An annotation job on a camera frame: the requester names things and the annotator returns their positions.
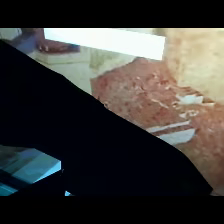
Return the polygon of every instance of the projected image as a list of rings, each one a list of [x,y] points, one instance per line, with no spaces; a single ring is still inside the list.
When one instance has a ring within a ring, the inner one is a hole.
[[[121,43],[93,43],[92,36],[82,40],[78,35],[72,38],[72,33],[55,33],[55,39],[48,40],[40,28],[21,28],[14,38],[32,33],[35,47],[27,55],[62,74],[118,116],[176,147],[224,195],[224,29],[116,29],[164,37],[164,49],[158,47],[161,59],[140,51],[143,46],[153,50],[152,42],[143,36],[145,45],[126,38],[126,48],[130,48],[126,52],[122,47],[112,50]]]

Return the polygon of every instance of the speckled red surface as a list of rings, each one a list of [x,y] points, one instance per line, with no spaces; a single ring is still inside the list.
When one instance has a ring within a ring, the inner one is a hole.
[[[94,97],[143,129],[190,121],[188,125],[153,134],[159,136],[194,128],[193,138],[175,147],[191,159],[219,194],[224,194],[223,105],[211,104],[206,97],[201,104],[181,105],[177,95],[201,94],[190,87],[178,87],[165,62],[143,58],[106,72],[91,83]]]

